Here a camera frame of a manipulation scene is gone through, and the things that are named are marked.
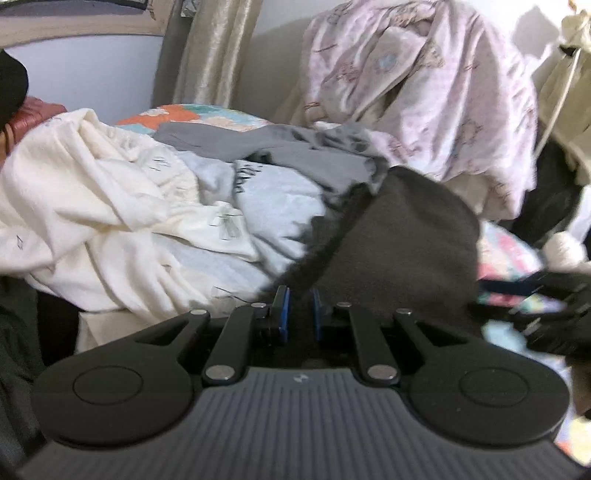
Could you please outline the pink floral blanket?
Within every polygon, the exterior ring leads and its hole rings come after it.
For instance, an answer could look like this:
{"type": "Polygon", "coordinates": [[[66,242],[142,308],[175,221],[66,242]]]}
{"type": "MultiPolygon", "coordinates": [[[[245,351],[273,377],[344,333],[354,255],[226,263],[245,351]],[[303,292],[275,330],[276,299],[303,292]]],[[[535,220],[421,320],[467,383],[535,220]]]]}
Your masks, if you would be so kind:
{"type": "Polygon", "coordinates": [[[537,98],[518,49],[459,1],[349,1],[301,45],[304,125],[363,126],[394,165],[460,189],[491,220],[534,188],[537,98]]]}

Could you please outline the beige hanging garment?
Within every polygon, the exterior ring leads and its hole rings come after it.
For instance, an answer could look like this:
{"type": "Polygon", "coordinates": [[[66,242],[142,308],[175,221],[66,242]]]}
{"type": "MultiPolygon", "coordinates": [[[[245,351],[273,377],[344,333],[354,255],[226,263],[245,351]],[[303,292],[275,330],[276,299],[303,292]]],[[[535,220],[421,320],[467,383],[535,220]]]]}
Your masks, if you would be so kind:
{"type": "Polygon", "coordinates": [[[566,155],[567,166],[582,186],[590,183],[590,13],[580,10],[562,20],[563,57],[538,96],[544,125],[535,153],[554,139],[566,155]]]}

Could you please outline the floral quilted bedspread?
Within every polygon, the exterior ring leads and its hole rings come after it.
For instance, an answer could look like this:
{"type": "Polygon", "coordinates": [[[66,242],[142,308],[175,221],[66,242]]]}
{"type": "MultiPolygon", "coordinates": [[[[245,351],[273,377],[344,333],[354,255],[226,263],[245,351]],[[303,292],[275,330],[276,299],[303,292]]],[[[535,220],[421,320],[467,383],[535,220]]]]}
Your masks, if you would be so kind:
{"type": "Polygon", "coordinates": [[[540,260],[505,229],[478,222],[448,188],[388,167],[358,126],[311,130],[217,107],[168,105],[122,127],[179,151],[284,166],[322,187],[327,214],[311,223],[304,258],[281,277],[298,310],[311,306],[315,293],[344,295],[381,315],[409,306],[467,330],[483,322],[489,339],[522,352],[526,344],[501,319],[503,309],[553,308],[544,294],[478,293],[481,279],[538,274],[540,260]]]}

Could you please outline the cream white printed garment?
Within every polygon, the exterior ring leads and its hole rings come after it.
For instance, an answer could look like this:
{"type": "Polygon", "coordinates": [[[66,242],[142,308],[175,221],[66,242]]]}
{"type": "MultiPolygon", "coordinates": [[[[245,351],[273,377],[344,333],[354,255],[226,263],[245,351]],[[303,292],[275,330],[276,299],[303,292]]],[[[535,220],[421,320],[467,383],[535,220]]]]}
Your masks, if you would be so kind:
{"type": "Polygon", "coordinates": [[[28,132],[1,170],[1,271],[80,310],[80,350],[204,309],[224,316],[256,288],[245,218],[209,200],[169,146],[63,113],[28,132]]]}

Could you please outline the light blue sweatshirt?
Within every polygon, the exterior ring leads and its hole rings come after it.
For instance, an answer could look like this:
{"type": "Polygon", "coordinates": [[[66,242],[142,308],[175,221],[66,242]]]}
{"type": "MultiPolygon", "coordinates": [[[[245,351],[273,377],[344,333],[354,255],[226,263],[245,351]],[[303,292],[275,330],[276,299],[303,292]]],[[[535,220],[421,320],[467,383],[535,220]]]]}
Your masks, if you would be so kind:
{"type": "Polygon", "coordinates": [[[327,213],[322,188],[294,169],[247,160],[229,163],[181,152],[197,177],[204,204],[222,201],[238,208],[259,258],[196,248],[158,235],[155,241],[184,267],[213,278],[212,295],[252,300],[304,257],[311,244],[311,220],[327,213]]]}

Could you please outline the dark brown knit sweater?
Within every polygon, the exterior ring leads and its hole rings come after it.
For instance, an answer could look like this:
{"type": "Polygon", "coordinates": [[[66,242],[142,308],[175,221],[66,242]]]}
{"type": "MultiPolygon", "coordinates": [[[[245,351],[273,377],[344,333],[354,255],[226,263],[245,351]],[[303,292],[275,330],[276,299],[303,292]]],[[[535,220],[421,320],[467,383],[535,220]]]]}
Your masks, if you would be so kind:
{"type": "Polygon", "coordinates": [[[311,220],[304,258],[259,293],[287,285],[318,288],[332,301],[360,304],[389,318],[407,308],[478,335],[467,307],[477,299],[480,222],[447,187],[392,168],[377,194],[363,185],[338,208],[311,220]]]}

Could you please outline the black garment on pillow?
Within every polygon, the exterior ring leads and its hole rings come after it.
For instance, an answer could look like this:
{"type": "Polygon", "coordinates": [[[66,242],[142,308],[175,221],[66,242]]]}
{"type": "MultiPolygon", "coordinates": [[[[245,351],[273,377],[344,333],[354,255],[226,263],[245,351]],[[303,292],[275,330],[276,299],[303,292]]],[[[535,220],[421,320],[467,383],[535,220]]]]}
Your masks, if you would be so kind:
{"type": "Polygon", "coordinates": [[[0,51],[0,127],[16,115],[29,88],[25,66],[4,49],[0,51]]]}

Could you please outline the red pillow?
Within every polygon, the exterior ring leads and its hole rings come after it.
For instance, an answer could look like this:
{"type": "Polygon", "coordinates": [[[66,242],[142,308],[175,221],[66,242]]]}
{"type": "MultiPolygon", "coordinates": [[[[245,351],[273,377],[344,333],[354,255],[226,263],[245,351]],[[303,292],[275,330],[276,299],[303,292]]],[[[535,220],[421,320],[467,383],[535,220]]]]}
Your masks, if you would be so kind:
{"type": "Polygon", "coordinates": [[[61,104],[48,103],[36,97],[27,97],[13,118],[1,128],[1,161],[9,156],[14,147],[30,130],[64,112],[66,112],[66,107],[61,104]]]}

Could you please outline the grey t-shirt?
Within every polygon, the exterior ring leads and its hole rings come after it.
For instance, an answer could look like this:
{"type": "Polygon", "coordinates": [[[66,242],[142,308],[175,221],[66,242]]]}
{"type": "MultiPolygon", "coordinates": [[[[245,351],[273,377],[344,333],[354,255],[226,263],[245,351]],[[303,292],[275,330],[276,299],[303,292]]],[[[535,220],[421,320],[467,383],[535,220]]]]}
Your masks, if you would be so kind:
{"type": "Polygon", "coordinates": [[[205,124],[168,122],[159,126],[153,138],[202,157],[294,169],[317,183],[333,204],[341,202],[358,185],[377,193],[389,169],[388,160],[356,126],[315,131],[272,124],[239,132],[205,124]]]}

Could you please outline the beige satin curtain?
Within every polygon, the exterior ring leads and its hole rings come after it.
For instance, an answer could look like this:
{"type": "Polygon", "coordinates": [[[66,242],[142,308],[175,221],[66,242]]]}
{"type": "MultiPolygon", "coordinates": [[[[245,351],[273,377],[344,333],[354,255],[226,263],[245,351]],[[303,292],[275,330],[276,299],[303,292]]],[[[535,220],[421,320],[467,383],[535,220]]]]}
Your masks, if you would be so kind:
{"type": "Polygon", "coordinates": [[[262,0],[198,4],[180,61],[174,103],[231,104],[262,6],[262,0]]]}

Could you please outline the dark grey-green garment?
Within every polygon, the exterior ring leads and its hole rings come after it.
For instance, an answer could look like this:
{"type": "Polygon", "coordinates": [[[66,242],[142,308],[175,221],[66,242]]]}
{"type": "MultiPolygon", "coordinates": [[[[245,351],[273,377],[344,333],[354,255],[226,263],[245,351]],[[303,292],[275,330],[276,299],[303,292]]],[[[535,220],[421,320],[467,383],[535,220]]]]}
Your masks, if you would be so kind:
{"type": "Polygon", "coordinates": [[[1,463],[16,467],[45,443],[32,386],[74,354],[79,309],[17,278],[1,279],[1,463]]]}

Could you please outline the grey window frame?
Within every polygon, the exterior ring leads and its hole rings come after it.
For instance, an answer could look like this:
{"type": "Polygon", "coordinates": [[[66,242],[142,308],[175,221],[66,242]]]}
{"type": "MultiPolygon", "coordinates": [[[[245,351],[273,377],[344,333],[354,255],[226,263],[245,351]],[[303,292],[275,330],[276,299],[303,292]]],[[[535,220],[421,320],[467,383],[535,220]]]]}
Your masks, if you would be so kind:
{"type": "Polygon", "coordinates": [[[1,5],[1,46],[29,92],[107,122],[151,104],[171,1],[18,1],[1,5]]]}

